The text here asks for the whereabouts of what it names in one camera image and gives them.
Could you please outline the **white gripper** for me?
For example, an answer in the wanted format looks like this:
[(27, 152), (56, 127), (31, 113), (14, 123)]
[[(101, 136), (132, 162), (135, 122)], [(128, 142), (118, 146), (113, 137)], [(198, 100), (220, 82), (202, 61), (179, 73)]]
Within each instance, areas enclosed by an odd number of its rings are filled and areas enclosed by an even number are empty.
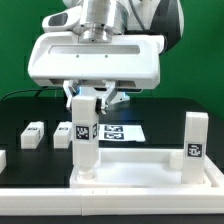
[(154, 89), (158, 86), (159, 54), (163, 49), (161, 35), (115, 35), (110, 43), (81, 43), (72, 32), (46, 33), (34, 45), (28, 73), (40, 86), (63, 84), (67, 110), (77, 95), (77, 85), (105, 86), (106, 91), (96, 101), (96, 112), (105, 114), (117, 87)]

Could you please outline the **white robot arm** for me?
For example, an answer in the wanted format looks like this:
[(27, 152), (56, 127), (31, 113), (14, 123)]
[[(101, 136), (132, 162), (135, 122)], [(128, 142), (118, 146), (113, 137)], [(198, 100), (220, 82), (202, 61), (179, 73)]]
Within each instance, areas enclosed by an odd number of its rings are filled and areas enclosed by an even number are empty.
[(122, 92), (152, 90), (160, 60), (184, 30), (180, 0), (62, 0), (66, 9), (42, 21), (28, 74), (68, 98), (94, 95), (106, 111)]

